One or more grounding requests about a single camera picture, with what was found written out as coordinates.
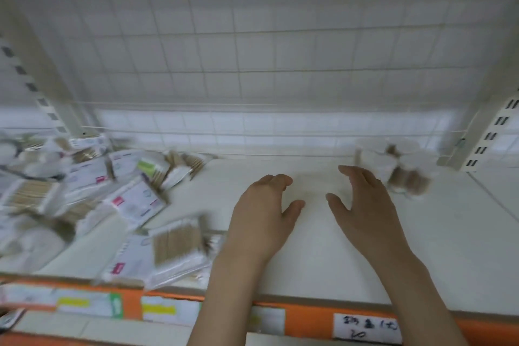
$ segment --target right hand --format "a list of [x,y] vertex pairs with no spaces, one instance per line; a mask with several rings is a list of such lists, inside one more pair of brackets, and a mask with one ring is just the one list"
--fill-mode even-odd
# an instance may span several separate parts
[[379,265],[412,255],[384,184],[364,168],[339,166],[339,171],[350,178],[351,209],[333,193],[326,198],[337,224],[354,247],[375,270]]

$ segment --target shelf surface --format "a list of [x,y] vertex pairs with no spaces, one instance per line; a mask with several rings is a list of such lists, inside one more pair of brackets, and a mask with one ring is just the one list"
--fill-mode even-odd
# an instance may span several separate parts
[[[282,172],[294,178],[284,206],[296,198],[307,205],[267,267],[259,291],[389,304],[375,272],[343,236],[328,208],[326,192],[339,194],[345,203],[351,197],[351,186],[336,166],[336,159],[324,158],[213,160],[193,181],[169,192],[171,205],[147,227],[204,214],[210,228],[226,230],[246,187],[265,174]],[[474,180],[445,168],[422,199],[393,195],[393,200],[413,251],[428,267],[449,309],[519,315],[519,224]],[[124,223],[109,218],[39,274],[94,279],[124,236]],[[188,281],[176,285],[199,287]]]

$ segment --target wire grid backing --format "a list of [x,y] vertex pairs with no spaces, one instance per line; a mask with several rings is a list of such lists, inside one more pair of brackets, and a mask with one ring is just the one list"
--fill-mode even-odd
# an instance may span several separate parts
[[[427,137],[423,146],[443,154],[450,153],[477,105],[488,95],[483,76],[503,51],[512,24],[509,13],[515,6],[514,0],[347,0],[342,4],[338,0],[251,0],[248,4],[244,0],[17,1],[25,11],[31,5],[39,12],[28,14],[37,33],[46,26],[61,44],[61,51],[53,49],[53,58],[58,67],[66,65],[74,71],[77,80],[68,79],[67,84],[79,87],[77,102],[91,108],[91,126],[136,132],[139,136],[134,138],[151,141],[148,144],[190,148],[228,147],[230,144],[221,144],[227,132],[226,136],[235,138],[228,142],[238,143],[239,151],[246,152],[258,144],[247,140],[257,133],[246,129],[246,120],[255,114],[252,111],[267,116],[265,120],[278,120],[276,115],[289,114],[295,101],[308,105],[299,112],[330,116],[326,125],[333,125],[336,115],[323,112],[326,105],[334,109],[345,99],[376,104],[376,113],[367,112],[370,108],[358,112],[360,107],[351,104],[346,107],[351,112],[339,112],[363,126],[363,131],[329,131],[334,144],[330,140],[324,147],[336,152],[341,147],[339,140],[360,133],[392,133],[391,128],[373,129],[374,115],[386,115],[384,109],[391,109],[388,101],[406,103],[405,116],[399,112],[403,126],[413,125],[420,110],[429,112],[428,107],[422,108],[424,100],[433,100],[438,110],[458,101],[453,111],[458,118],[456,127],[431,129],[424,111],[422,119],[427,123],[409,130]],[[186,103],[193,99],[190,112]],[[134,111],[148,109],[156,119],[152,110],[159,101],[182,103],[173,108],[181,110],[184,130],[164,131],[156,122],[150,127],[149,118]],[[269,104],[276,105],[272,115],[267,112]],[[97,110],[113,107],[127,109],[120,124],[100,123],[103,118]],[[241,120],[243,133],[217,130],[213,111],[220,110],[229,114],[230,125],[239,125]],[[211,121],[211,131],[201,133],[196,123],[185,122],[202,115],[209,117],[205,119]],[[405,131],[397,134],[409,135]],[[275,133],[270,137],[310,138],[314,134],[306,128],[293,135]],[[207,137],[205,141],[193,139],[198,136]],[[444,141],[450,147],[433,146],[430,142],[438,139],[432,137],[449,138]],[[262,151],[272,145],[272,152],[277,152],[274,141],[260,142]],[[301,153],[310,145],[304,140],[292,140],[292,144]]]

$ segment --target white tile wall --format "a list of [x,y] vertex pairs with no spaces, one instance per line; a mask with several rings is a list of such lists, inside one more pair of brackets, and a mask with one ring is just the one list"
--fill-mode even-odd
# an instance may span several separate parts
[[[398,134],[449,155],[519,18],[517,0],[15,1],[114,136],[235,153]],[[0,59],[9,99],[11,80]]]

